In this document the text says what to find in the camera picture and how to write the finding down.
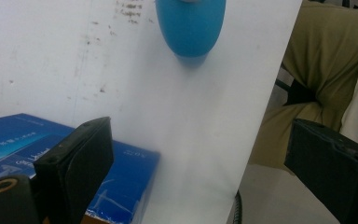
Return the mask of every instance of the blue box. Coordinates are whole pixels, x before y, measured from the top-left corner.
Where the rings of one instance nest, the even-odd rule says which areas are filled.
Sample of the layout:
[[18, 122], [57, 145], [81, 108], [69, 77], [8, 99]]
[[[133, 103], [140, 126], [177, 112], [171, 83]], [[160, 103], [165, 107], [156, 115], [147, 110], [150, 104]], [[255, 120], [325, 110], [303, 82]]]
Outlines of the blue box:
[[[73, 130], [26, 114], [0, 118], [0, 176], [33, 177], [33, 162]], [[118, 141], [113, 146], [114, 164], [86, 214], [109, 223], [140, 223], [159, 154]]]

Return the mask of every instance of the blue object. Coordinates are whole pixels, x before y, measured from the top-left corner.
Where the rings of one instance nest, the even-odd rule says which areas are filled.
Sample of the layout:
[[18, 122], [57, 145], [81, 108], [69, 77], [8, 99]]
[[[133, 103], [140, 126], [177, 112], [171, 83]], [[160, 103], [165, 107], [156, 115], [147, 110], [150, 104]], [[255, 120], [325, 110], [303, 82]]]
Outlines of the blue object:
[[226, 0], [157, 0], [161, 32], [180, 60], [203, 62], [223, 25]]
[[[0, 176], [34, 176], [33, 162], [73, 130], [27, 114], [0, 118]], [[87, 214], [109, 223], [141, 223], [160, 155], [118, 141], [113, 146], [115, 162]]]

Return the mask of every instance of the hole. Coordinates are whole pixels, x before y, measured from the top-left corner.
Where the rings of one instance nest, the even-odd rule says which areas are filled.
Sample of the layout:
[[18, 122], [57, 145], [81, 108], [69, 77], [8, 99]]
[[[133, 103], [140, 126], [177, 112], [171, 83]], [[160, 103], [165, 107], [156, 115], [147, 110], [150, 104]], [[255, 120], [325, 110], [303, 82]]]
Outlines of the hole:
[[14, 188], [19, 181], [15, 178], [3, 179], [0, 181], [0, 193]]

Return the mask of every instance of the blue rounded object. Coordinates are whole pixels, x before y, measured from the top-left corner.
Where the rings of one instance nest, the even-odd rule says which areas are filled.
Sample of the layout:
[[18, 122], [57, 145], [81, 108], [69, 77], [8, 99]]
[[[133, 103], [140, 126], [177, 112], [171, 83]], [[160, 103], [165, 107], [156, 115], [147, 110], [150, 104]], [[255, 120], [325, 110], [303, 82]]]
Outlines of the blue rounded object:
[[219, 37], [226, 0], [156, 0], [158, 23], [179, 58], [205, 57]]

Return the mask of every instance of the khaki cloth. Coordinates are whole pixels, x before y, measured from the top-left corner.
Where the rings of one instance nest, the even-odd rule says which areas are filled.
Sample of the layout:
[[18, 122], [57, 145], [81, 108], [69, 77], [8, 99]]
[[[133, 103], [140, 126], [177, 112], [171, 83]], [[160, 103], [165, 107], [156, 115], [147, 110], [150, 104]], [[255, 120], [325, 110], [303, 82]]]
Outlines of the khaki cloth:
[[282, 66], [317, 102], [267, 111], [249, 163], [288, 170], [283, 163], [294, 118], [339, 131], [358, 78], [358, 9], [303, 1]]

